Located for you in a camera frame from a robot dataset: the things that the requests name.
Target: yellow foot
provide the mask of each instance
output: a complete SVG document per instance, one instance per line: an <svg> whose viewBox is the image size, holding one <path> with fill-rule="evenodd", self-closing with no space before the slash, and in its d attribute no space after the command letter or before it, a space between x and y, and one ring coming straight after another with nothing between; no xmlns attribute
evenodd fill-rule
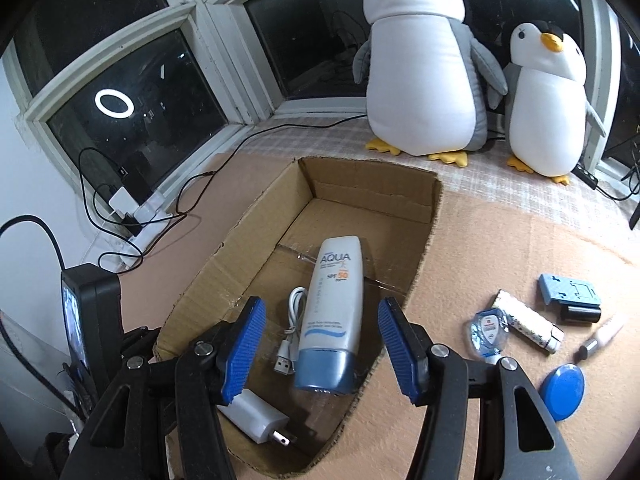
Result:
<svg viewBox="0 0 640 480"><path fill-rule="evenodd" d="M549 178L556 184L564 184L565 186L568 186L571 183L569 175L550 176Z"/></svg>
<svg viewBox="0 0 640 480"><path fill-rule="evenodd" d="M445 164L455 162L459 168L466 168L466 165L469 163L466 152L431 153L429 160L441 160Z"/></svg>
<svg viewBox="0 0 640 480"><path fill-rule="evenodd" d="M374 137L364 145L368 150L378 150L380 153L390 152L391 155L400 155L401 150L398 150L391 144L387 144L384 140Z"/></svg>
<svg viewBox="0 0 640 480"><path fill-rule="evenodd" d="M515 155L511 155L507 159L507 166L515 168L518 171L526 171L527 173L533 173L533 170Z"/></svg>

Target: bolt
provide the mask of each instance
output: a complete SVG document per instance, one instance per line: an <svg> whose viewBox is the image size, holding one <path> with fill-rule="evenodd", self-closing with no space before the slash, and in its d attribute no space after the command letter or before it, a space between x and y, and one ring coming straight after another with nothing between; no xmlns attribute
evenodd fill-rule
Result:
<svg viewBox="0 0 640 480"><path fill-rule="evenodd" d="M196 348L194 348L194 351L196 352L196 355L199 356L209 355L213 352L213 346L211 346L209 343L198 341L196 343Z"/></svg>
<svg viewBox="0 0 640 480"><path fill-rule="evenodd" d="M127 361L127 368L129 370L137 370L138 368L142 368L142 365L145 363L145 360L139 355L134 355L130 357Z"/></svg>
<svg viewBox="0 0 640 480"><path fill-rule="evenodd" d="M500 364L502 365L502 368L510 372L513 372L518 368L518 362L513 357L505 357L504 359L500 359Z"/></svg>
<svg viewBox="0 0 640 480"><path fill-rule="evenodd" d="M444 345L433 345L431 347L431 353L437 357L446 357L449 355L449 349Z"/></svg>

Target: yellow beak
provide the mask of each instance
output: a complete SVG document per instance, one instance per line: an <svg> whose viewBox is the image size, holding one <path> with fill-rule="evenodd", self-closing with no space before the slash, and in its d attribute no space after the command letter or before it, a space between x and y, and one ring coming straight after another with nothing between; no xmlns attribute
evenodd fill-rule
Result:
<svg viewBox="0 0 640 480"><path fill-rule="evenodd" d="M540 40L551 52L562 52L564 50L564 43L555 34L545 32L540 36Z"/></svg>

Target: stuffed animal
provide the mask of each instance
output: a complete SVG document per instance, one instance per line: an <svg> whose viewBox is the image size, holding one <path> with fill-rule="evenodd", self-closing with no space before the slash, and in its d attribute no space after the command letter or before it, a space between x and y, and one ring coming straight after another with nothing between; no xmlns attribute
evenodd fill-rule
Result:
<svg viewBox="0 0 640 480"><path fill-rule="evenodd" d="M523 23L511 34L511 62L505 67L505 130L519 171L539 173L569 184L584 145L585 118L605 137L605 129L584 92L587 68L574 38L547 22ZM488 92L496 107L502 96Z"/></svg>
<svg viewBox="0 0 640 480"><path fill-rule="evenodd" d="M369 68L367 115L379 137L367 148L467 164L486 142L484 96L474 65L498 94L499 63L463 25L462 0L364 0L369 40L353 62L356 82Z"/></svg>

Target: usb cable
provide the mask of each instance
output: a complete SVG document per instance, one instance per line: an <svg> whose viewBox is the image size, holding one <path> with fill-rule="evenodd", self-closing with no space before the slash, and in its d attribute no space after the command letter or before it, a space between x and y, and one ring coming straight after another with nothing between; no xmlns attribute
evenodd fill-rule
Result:
<svg viewBox="0 0 640 480"><path fill-rule="evenodd" d="M283 375L296 373L296 361L298 360L298 345L300 343L300 327L302 322L302 310L306 301L306 288L297 286L289 294L289 328L284 333L287 338L280 343L278 358L273 369Z"/></svg>

